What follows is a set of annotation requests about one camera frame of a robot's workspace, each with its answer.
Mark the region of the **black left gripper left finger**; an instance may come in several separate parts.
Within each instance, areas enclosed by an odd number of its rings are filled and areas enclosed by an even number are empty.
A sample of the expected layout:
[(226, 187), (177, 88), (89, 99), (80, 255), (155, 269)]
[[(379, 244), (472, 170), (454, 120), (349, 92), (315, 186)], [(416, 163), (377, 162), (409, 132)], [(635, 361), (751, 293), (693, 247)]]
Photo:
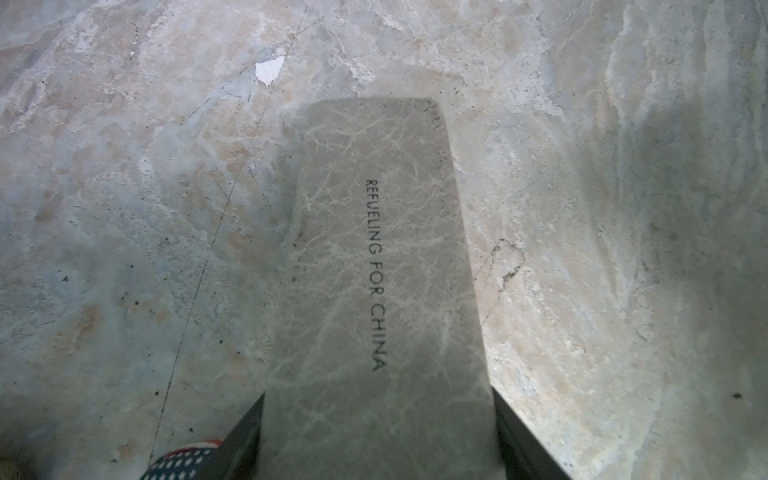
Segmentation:
[(197, 480), (251, 480), (256, 475), (265, 394), (213, 454), (202, 463)]

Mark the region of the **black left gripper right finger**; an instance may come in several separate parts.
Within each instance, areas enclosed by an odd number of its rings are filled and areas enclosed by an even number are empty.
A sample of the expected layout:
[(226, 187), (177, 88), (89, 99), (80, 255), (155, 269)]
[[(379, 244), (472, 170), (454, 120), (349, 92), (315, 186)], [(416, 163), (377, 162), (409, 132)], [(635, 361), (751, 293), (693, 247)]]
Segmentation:
[(492, 388), (497, 437), (507, 480), (570, 480), (502, 395)]

